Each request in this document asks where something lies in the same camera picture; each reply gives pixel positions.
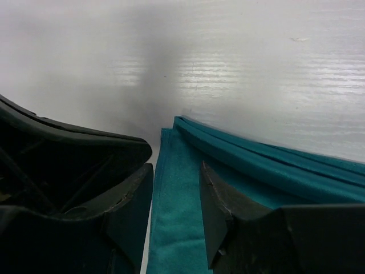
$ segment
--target black curved object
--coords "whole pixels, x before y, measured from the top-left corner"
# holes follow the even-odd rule
[[[52,216],[0,207],[0,265],[19,273],[140,273],[153,186],[145,164],[92,200]]]
[[[151,156],[139,138],[37,117],[0,96],[0,205],[66,212],[119,184]]]
[[[203,162],[200,197],[214,274],[365,273],[365,205],[266,208]]]

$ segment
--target cloth fold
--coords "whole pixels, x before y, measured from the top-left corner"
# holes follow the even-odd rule
[[[209,273],[198,181],[202,160],[270,208],[365,202],[364,164],[257,143],[176,117],[161,134],[148,274]]]

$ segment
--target teal cloth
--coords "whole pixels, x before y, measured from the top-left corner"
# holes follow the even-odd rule
[[[364,164],[257,143],[176,117],[161,133],[147,274],[210,273],[199,196],[202,160],[270,208],[365,202]]]

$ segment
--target white table surface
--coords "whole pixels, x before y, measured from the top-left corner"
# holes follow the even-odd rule
[[[1,94],[140,136],[175,115],[365,162],[363,0],[0,3]]]

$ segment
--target folded cloth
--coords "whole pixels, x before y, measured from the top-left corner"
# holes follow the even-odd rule
[[[210,273],[199,167],[272,209],[365,202],[365,165],[239,138],[176,117],[163,129],[152,198],[148,274]]]

